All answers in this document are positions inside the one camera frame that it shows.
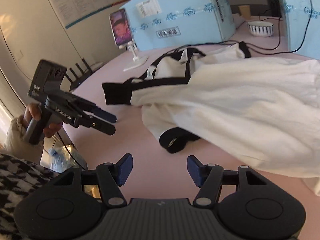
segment white bowl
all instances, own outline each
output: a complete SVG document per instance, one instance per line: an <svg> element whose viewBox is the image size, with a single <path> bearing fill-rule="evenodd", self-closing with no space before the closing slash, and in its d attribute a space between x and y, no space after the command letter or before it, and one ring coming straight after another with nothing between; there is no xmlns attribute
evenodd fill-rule
<svg viewBox="0 0 320 240"><path fill-rule="evenodd" d="M248 22L247 25L248 25L249 32L253 36L270 37L273 35L274 24L271 22L253 21L253 22Z"/></svg>

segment phone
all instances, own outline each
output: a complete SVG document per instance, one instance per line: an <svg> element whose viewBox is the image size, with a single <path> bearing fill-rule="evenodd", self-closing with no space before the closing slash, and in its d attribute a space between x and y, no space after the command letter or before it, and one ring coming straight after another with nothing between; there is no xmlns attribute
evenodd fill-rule
<svg viewBox="0 0 320 240"><path fill-rule="evenodd" d="M120 9L109 15L113 38L117 46L133 41L127 14L124 9Z"/></svg>

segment pink tabletop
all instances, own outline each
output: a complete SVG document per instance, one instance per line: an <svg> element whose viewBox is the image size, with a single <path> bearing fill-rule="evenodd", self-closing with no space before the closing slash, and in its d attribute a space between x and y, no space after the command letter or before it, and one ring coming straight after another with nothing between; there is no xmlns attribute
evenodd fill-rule
<svg viewBox="0 0 320 240"><path fill-rule="evenodd" d="M247 41L267 48L275 47L278 43L277 32L269 38L253 37L248 33L246 24L242 24L231 39ZM208 52L220 47L220 45L199 46L199 49ZM74 94L95 102L102 109L117 116L118 121L114 135L108 136L91 128L79 127L75 129L64 125L70 139L87 161L89 169L94 169L97 165L105 162L115 163L125 153L133 155L133 170L126 184L121 187L127 200L131 198L189 198L192 202L199 188L193 184L187 171L187 157L189 155L195 155L204 164L221 165L226 170L237 170L238 166L243 164L203 139L189 143L179 153L169 154L144 127L139 107L106 105L101 87L103 82L124 82L128 78L139 77L155 59L168 50L170 49L140 52L140 56L149 56L147 62L134 70L123 72L123 69L132 61L132 53L127 51L98 70L74 92ZM283 41L276 51L286 50L286 43ZM258 57L259 55L252 53L252 56ZM281 57L306 59L296 54L281 54ZM307 221L299 239L320 239L318 226L320 197L315 196L298 178L267 172L261 172L261 174L304 205L307 211ZM234 190L233 186L224 187L220 199Z"/></svg>

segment houndstooth fabric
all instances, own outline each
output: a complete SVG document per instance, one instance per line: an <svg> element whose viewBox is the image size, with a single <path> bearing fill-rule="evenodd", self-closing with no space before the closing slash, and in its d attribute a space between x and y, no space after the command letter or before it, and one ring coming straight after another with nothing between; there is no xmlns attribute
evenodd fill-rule
<svg viewBox="0 0 320 240"><path fill-rule="evenodd" d="M0 154L0 240L21 240L13 211L30 193L58 176L42 166Z"/></svg>

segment cardboard box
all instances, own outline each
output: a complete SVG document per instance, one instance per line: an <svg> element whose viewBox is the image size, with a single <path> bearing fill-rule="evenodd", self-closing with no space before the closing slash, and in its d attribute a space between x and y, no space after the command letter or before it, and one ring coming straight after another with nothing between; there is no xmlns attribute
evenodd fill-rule
<svg viewBox="0 0 320 240"><path fill-rule="evenodd" d="M236 31L228 0L131 0L122 8L140 50L221 42Z"/></svg>
<svg viewBox="0 0 320 240"><path fill-rule="evenodd" d="M286 25L288 49L300 47L311 13L310 0L279 0ZM312 14L303 46L296 53L320 59L320 0L312 0Z"/></svg>

